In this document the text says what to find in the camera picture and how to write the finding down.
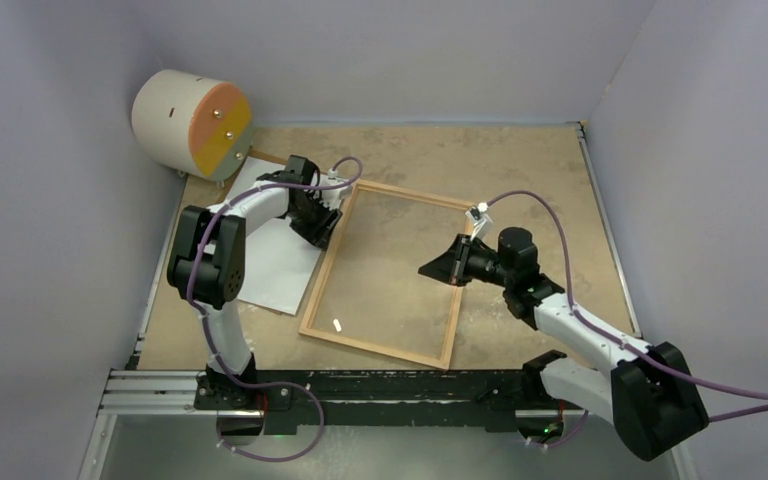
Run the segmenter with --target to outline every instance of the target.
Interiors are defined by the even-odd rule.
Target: tabletop
[[[253,148],[281,158],[301,155],[323,168],[354,155],[363,161],[367,180],[470,202],[486,201],[513,189],[539,193],[555,208],[564,227],[577,302],[620,330],[632,332],[576,126],[268,127],[257,131]],[[350,163],[345,171],[341,166],[341,174],[350,175],[350,168]],[[228,187],[190,177],[179,208],[217,203]],[[559,235],[545,209],[530,198],[516,196],[499,202],[492,214],[496,229],[485,238],[488,244],[495,246],[501,228],[527,228],[534,235],[542,270],[563,286]],[[428,368],[300,335],[301,314],[312,284],[297,316],[238,302],[258,368]],[[472,282],[464,289],[451,369],[519,368],[550,349],[567,350],[514,319],[499,287]],[[207,349],[193,310],[161,278],[138,368],[198,370],[206,360]]]

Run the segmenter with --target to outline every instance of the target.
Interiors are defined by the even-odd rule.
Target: white cylinder
[[[212,181],[240,166],[254,135],[239,88],[177,70],[162,70],[143,85],[131,126],[154,161]]]

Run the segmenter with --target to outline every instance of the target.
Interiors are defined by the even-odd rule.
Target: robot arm
[[[499,285],[514,317],[557,338],[593,366],[586,368],[560,352],[541,357],[543,393],[607,420],[623,443],[644,460],[657,457],[708,425],[695,385],[661,373],[624,347],[648,352],[659,363],[689,374],[677,348],[669,343],[652,346],[575,306],[593,326],[623,343],[616,345],[585,326],[573,313],[564,289],[540,273],[537,247],[529,231],[518,227],[502,230],[497,250],[481,241],[491,224],[484,211],[479,207],[468,211],[476,226],[474,233],[458,235],[443,255],[420,267],[419,273],[457,286],[473,279]]]
[[[314,180],[322,180],[314,174],[319,174],[319,168],[313,162],[292,155],[283,171],[262,175],[253,188],[269,183],[311,185]],[[327,248],[342,216],[337,208],[339,199],[350,189],[262,189],[243,198],[215,220],[210,243],[205,245],[196,270],[193,299],[207,311],[207,323],[217,350],[223,352],[223,359],[234,374],[241,374],[253,363],[233,301],[243,285],[246,237],[268,220],[288,216],[293,231],[311,245]],[[181,212],[166,277],[182,299],[187,298],[187,283],[193,272],[199,240],[222,206],[189,206]],[[214,358],[208,361],[208,367],[222,373]]]

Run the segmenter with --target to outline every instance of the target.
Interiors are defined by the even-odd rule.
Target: small white object
[[[466,217],[472,222],[470,240],[475,240],[476,238],[481,240],[493,228],[493,219],[487,214],[487,209],[487,204],[481,202],[478,205],[473,205],[466,211]]]

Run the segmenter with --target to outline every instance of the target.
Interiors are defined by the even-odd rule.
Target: purple cable
[[[643,352],[643,351],[639,350],[638,348],[635,348],[634,346],[629,345],[629,344],[623,342],[623,340],[621,338],[617,337],[616,335],[613,335],[612,333],[610,333],[610,332],[608,332],[608,331],[606,331],[606,330],[604,330],[602,328],[599,328],[597,325],[594,325],[589,320],[584,318],[584,315],[582,315],[578,311],[578,309],[575,308],[575,301],[573,300],[573,295],[572,295],[572,267],[571,267],[571,264],[570,264],[569,249],[567,248],[567,238],[566,238],[566,235],[564,234],[564,229],[561,226],[561,221],[558,219],[558,215],[555,213],[555,210],[552,209],[552,206],[549,205],[549,203],[546,200],[544,200],[542,197],[540,197],[540,195],[537,195],[536,193],[530,192],[528,190],[512,190],[510,192],[503,193],[503,194],[499,195],[498,197],[488,201],[487,202],[487,206],[489,207],[489,206],[493,205],[494,203],[498,202],[499,200],[501,200],[501,199],[503,199],[505,197],[509,197],[511,195],[517,195],[517,194],[519,194],[519,195],[528,195],[529,197],[537,200],[538,202],[540,202],[546,208],[546,210],[549,212],[549,215],[552,216],[552,220],[554,220],[555,226],[558,228],[558,234],[561,237],[561,247],[562,247],[562,249],[564,251],[564,269],[565,269],[566,281],[567,281],[567,301],[569,302],[570,309],[572,309],[573,314],[575,314],[575,318],[577,318],[582,324],[584,324],[585,327],[587,327],[590,330],[598,333],[599,335],[601,335],[602,337],[610,340],[611,342],[619,345],[620,348],[625,348],[629,352],[637,355],[638,357],[643,359],[644,362],[646,362],[649,365],[651,365],[653,368],[656,368],[656,369],[660,370],[661,372],[664,372],[664,373],[666,373],[668,375],[672,375],[675,378],[684,380],[685,382],[693,383],[695,385],[699,385],[701,387],[709,388],[711,390],[716,390],[718,392],[728,393],[730,395],[736,395],[736,396],[739,396],[739,397],[747,397],[747,398],[754,398],[754,399],[758,399],[758,400],[767,400],[768,401],[768,393],[755,392],[755,391],[752,391],[752,390],[744,390],[742,388],[730,387],[728,385],[723,385],[723,384],[720,384],[720,383],[711,382],[711,381],[708,381],[708,380],[704,380],[704,379],[701,379],[701,378],[694,377],[692,375],[688,375],[688,374],[686,374],[684,372],[680,372],[680,371],[678,371],[678,370],[676,370],[674,368],[670,368],[670,367],[668,367],[666,365],[663,365],[663,364],[655,361],[655,359],[650,357],[646,352]],[[761,412],[766,412],[766,411],[768,411],[768,403],[764,404],[764,405],[759,405],[757,407],[745,408],[745,409],[742,409],[742,410],[735,410],[733,412],[727,412],[727,413],[721,413],[719,415],[714,415],[714,416],[710,417],[710,421],[711,422],[721,422],[723,420],[729,420],[729,419],[732,419],[732,418],[744,417],[746,415],[752,415],[752,414],[755,414],[755,413],[761,413]]]
[[[252,458],[254,460],[260,460],[262,462],[289,462],[290,460],[295,460],[311,450],[316,446],[317,443],[319,443],[319,440],[322,438],[322,434],[325,433],[325,412],[322,410],[322,404],[319,402],[319,399],[316,398],[316,396],[307,388],[292,382],[269,382],[269,383],[246,383],[238,379],[234,372],[231,371],[230,368],[228,368],[228,365],[225,363],[225,360],[222,359],[222,357],[219,355],[219,352],[216,349],[216,344],[213,342],[213,336],[210,334],[210,325],[207,323],[207,310],[202,307],[201,305],[197,304],[195,300],[193,300],[193,288],[195,287],[196,283],[196,272],[198,271],[198,267],[201,264],[201,260],[204,257],[204,247],[207,246],[207,243],[210,239],[210,233],[213,231],[213,228],[216,226],[216,223],[219,221],[219,218],[222,217],[222,214],[224,214],[228,209],[243,200],[246,197],[251,196],[252,194],[256,192],[260,192],[262,190],[268,190],[270,188],[288,188],[288,189],[299,189],[299,190],[336,190],[339,188],[347,187],[357,181],[358,178],[360,178],[361,173],[363,173],[363,164],[358,160],[356,157],[343,157],[341,158],[337,163],[334,164],[333,167],[331,167],[332,170],[336,170],[337,167],[339,167],[342,163],[352,160],[355,163],[357,163],[358,171],[352,178],[348,179],[347,181],[343,183],[339,183],[336,185],[296,185],[291,183],[268,183],[266,185],[261,185],[260,187],[255,187],[249,190],[246,190],[245,192],[237,195],[236,197],[232,198],[230,202],[226,202],[222,207],[219,208],[219,210],[213,214],[213,217],[210,218],[210,222],[208,222],[207,227],[204,230],[204,235],[201,237],[201,241],[198,245],[198,250],[196,251],[196,257],[193,260],[193,270],[190,273],[190,278],[187,280],[187,302],[196,309],[197,312],[201,315],[201,325],[202,330],[204,331],[204,338],[207,340],[207,347],[208,350],[210,350],[210,354],[216,359],[216,363],[219,365],[219,368],[222,369],[222,372],[228,377],[228,379],[231,380],[235,385],[238,385],[242,388],[248,388],[248,389],[262,389],[262,388],[270,388],[270,387],[290,387],[295,388],[297,390],[301,390],[305,395],[310,397],[311,400],[313,400],[313,404],[316,405],[316,410],[319,412],[319,427],[316,430],[316,436],[313,438],[313,441],[310,442],[310,445],[302,449],[300,452],[295,453],[293,455],[288,455],[286,457],[264,457],[262,455],[258,455],[256,453],[250,453],[246,452],[245,450],[240,450],[237,447],[234,447],[230,445],[227,441],[225,441],[224,438],[222,438],[221,432],[219,429],[217,429],[216,433],[219,437],[219,443],[230,450],[233,453],[237,453],[239,455],[242,455],[244,457]]]

